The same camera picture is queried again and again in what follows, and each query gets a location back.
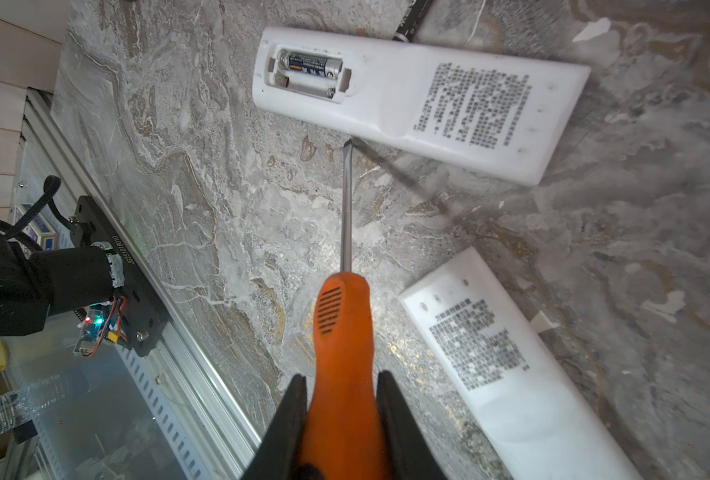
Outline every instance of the clear plastic bottle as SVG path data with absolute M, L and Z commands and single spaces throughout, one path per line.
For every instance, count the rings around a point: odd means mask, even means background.
M 60 400 L 73 396 L 72 384 L 64 376 L 54 375 L 0 395 L 0 435 L 30 421 Z

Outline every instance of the gray marble tabletop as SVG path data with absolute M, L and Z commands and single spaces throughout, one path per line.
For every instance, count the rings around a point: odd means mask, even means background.
M 405 0 L 74 0 L 53 115 L 260 432 L 314 376 L 341 132 L 257 109 L 269 24 L 390 38 Z M 353 266 L 450 478 L 508 478 L 397 296 L 468 246 L 644 478 L 710 479 L 710 2 L 436 0 L 418 43 L 592 66 L 542 183 L 369 144 Z

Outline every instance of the screwdriver shaft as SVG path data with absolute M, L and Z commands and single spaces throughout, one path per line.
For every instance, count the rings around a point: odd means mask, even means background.
M 342 259 L 340 270 L 351 272 L 353 267 L 353 144 L 344 143 L 342 149 Z

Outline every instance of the small box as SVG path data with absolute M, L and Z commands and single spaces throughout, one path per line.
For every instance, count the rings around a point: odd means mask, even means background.
M 16 205 L 16 221 L 19 221 L 32 204 Z M 37 245 L 40 245 L 43 250 L 53 250 L 56 248 L 56 238 L 58 234 L 54 227 L 43 218 L 41 214 L 35 215 L 29 225 L 24 227 L 24 234 L 34 240 Z

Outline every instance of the black mounting plate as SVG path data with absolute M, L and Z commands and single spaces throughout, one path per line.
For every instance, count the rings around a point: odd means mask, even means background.
M 141 272 L 125 239 L 110 224 L 93 197 L 83 196 L 78 199 L 75 216 L 78 217 L 78 228 L 70 235 L 73 245 L 89 246 L 94 242 L 108 242 L 123 258 L 125 284 L 120 290 L 127 302 L 121 321 L 129 346 L 139 356 L 146 356 L 158 344 L 163 328 L 170 320 L 168 310 Z

